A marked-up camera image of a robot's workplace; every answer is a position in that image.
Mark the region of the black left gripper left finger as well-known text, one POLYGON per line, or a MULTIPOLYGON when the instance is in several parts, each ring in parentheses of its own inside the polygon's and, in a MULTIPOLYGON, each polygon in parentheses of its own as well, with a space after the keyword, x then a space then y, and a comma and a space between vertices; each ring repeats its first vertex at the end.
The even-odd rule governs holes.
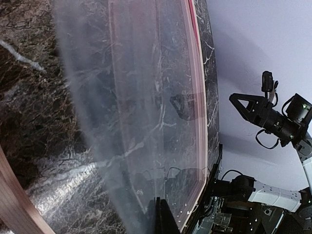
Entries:
POLYGON ((137 234, 153 234, 156 225, 156 198, 152 198, 147 207, 137 200, 138 227, 137 234))

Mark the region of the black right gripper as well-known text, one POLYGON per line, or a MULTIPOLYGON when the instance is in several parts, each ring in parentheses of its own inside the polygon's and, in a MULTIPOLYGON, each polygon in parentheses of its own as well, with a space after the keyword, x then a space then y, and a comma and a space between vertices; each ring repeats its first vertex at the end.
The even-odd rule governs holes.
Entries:
POLYGON ((299 125, 274 110, 267 98, 234 93, 229 100, 244 120, 278 137, 282 146, 288 143, 296 145, 300 141, 299 125))

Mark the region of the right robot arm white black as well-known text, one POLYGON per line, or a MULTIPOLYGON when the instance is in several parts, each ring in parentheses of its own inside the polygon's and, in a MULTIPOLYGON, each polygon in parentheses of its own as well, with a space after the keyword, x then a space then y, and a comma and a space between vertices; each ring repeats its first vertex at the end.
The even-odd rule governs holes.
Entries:
MULTIPOLYGON (((260 133, 273 134, 276 144, 285 147, 291 143, 301 161, 305 177, 312 183, 312 137, 308 127, 312 120, 312 105, 299 94, 295 94, 282 107, 274 110, 266 97, 234 93, 229 97, 241 116, 261 128, 260 133)), ((290 213, 305 231, 312 231, 312 188, 291 191, 253 181, 249 202, 262 203, 281 208, 290 213)))

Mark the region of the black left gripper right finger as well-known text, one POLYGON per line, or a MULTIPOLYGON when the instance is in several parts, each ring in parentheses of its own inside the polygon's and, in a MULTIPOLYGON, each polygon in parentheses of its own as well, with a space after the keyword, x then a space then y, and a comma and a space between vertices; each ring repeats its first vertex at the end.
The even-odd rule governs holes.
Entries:
POLYGON ((156 234, 180 234, 167 201, 160 197, 156 198, 156 234))

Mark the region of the pink wooden picture frame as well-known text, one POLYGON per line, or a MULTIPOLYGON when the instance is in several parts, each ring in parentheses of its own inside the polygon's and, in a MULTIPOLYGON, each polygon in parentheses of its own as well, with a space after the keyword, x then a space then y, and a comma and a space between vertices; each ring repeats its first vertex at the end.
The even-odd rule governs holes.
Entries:
POLYGON ((184 230, 207 180, 189 0, 0 3, 0 231, 184 230))

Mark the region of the clear acrylic sheet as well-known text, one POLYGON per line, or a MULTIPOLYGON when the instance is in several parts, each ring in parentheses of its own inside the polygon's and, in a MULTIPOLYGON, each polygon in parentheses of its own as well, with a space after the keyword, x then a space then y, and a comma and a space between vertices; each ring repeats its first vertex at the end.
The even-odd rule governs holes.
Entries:
POLYGON ((75 111, 127 233, 165 199, 183 233, 207 181, 206 94, 191 0, 57 0, 75 111))

